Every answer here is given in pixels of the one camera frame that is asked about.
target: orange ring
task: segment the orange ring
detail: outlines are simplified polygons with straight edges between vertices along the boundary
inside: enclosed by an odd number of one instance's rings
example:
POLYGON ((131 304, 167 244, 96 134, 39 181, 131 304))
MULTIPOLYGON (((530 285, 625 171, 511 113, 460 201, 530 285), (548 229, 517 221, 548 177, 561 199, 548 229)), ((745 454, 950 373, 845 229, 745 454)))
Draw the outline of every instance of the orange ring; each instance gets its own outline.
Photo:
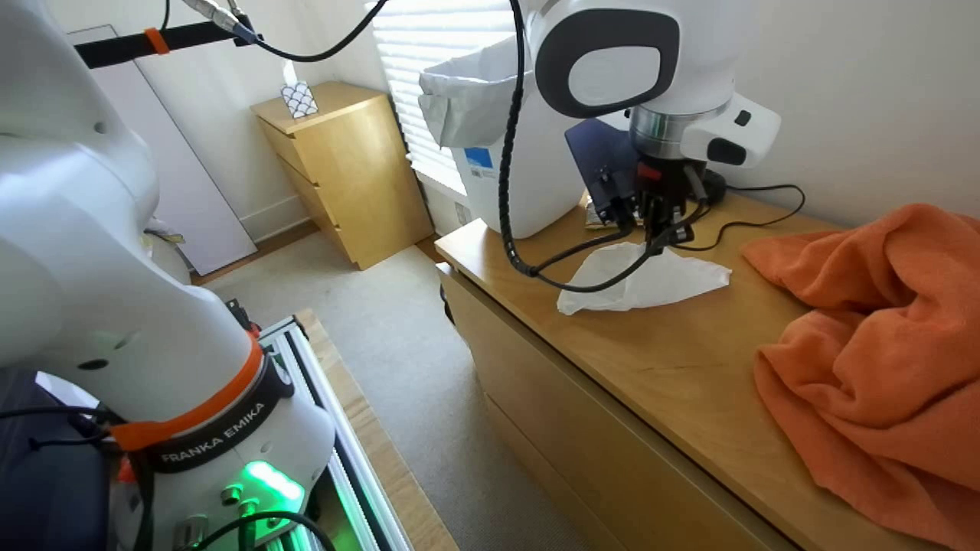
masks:
POLYGON ((152 45, 156 56, 172 53, 172 45, 164 42, 159 27, 146 27, 145 36, 146 36, 146 42, 152 45))
POLYGON ((109 432, 112 432, 117 445, 126 454, 135 454, 135 449, 146 449, 146 446, 152 446, 159 442, 172 442, 175 436, 202 427, 206 418, 210 418, 225 406, 229 406, 239 395, 246 395, 251 381, 256 378, 256 367, 262 363, 262 350, 261 350, 256 337, 253 335, 248 335, 248 337, 251 337, 251 353, 248 353, 241 371, 221 393, 215 393, 200 406, 193 406, 193 410, 188 410, 188 412, 181 412, 175 418, 164 418, 164 423, 123 423, 123 427, 112 427, 109 432))

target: white cloth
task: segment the white cloth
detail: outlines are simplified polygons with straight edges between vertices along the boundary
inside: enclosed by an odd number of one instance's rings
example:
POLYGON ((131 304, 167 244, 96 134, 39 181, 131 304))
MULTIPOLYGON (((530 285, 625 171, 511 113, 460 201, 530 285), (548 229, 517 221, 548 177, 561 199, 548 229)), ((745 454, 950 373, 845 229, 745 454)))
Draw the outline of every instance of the white cloth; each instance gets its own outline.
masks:
MULTIPOLYGON (((578 272, 569 285, 600 285, 631 266, 642 254, 642 244, 619 242, 606 244, 586 257, 578 272)), ((666 305, 681 304, 718 289, 730 285, 733 270, 694 257, 681 257, 671 249, 648 257, 636 272, 631 272, 625 283, 596 292, 596 293, 557 293, 557 311, 575 316, 578 310, 608 310, 608 311, 629 311, 629 310, 645 310, 645 305, 666 305)))
POLYGON ((420 74, 423 118, 441 146, 480 146, 506 134, 513 96, 517 45, 503 41, 420 74))

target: floor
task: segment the floor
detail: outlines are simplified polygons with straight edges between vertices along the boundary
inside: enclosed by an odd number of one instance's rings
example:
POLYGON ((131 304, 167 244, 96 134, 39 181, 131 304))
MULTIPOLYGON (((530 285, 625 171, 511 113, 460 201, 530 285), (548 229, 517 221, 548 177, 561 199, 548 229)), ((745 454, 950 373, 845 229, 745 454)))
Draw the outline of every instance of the floor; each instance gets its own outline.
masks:
POLYGON ((313 305, 461 551, 575 551, 578 532, 491 436, 441 272, 420 249, 351 270, 319 234, 206 283, 256 326, 313 305))

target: white device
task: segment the white device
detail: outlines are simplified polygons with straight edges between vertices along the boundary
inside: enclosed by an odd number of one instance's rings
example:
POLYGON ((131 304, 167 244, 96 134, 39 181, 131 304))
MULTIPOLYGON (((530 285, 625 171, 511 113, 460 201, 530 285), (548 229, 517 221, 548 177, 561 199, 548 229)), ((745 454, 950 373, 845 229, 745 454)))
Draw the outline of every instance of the white device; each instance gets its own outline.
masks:
POLYGON ((527 17, 541 97, 569 115, 631 111, 639 152, 755 164, 781 115, 736 96, 752 0, 538 0, 527 17))
MULTIPOLYGON (((210 0, 190 6, 239 31, 210 0)), ((746 21, 751 0, 538 0, 532 70, 561 113, 631 108, 636 140, 658 158, 751 164, 778 115, 733 88, 746 21)), ((142 438, 172 428, 145 445, 181 463, 156 479, 156 547, 172 547, 197 513, 210 526, 232 519, 239 512, 216 495, 253 460, 309 490, 331 463, 335 418, 313 393, 284 393, 288 371, 225 301, 146 260, 142 234, 156 181, 145 145, 37 0, 4 0, 0 42, 0 367, 65 378, 128 423, 146 423, 135 428, 142 438), (270 406, 248 400, 253 389, 282 395, 270 406), (251 410, 221 432, 216 445, 229 446, 188 445, 236 406, 251 410)))

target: green light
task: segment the green light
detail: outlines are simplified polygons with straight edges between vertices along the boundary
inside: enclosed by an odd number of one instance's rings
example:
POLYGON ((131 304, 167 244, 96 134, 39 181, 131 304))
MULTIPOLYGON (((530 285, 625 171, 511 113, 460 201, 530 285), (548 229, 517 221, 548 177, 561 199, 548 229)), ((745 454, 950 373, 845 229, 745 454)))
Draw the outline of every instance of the green light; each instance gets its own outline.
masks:
MULTIPOLYGON (((306 490, 270 463, 248 463, 229 486, 239 490, 241 513, 256 513, 256 512, 304 513, 304 505, 306 505, 306 490)), ((304 539, 298 543, 294 539, 298 532, 288 532, 288 530, 294 530, 294 519, 256 519, 253 543, 270 544, 270 543, 282 543, 284 537, 294 543, 290 547, 306 547, 304 539)))

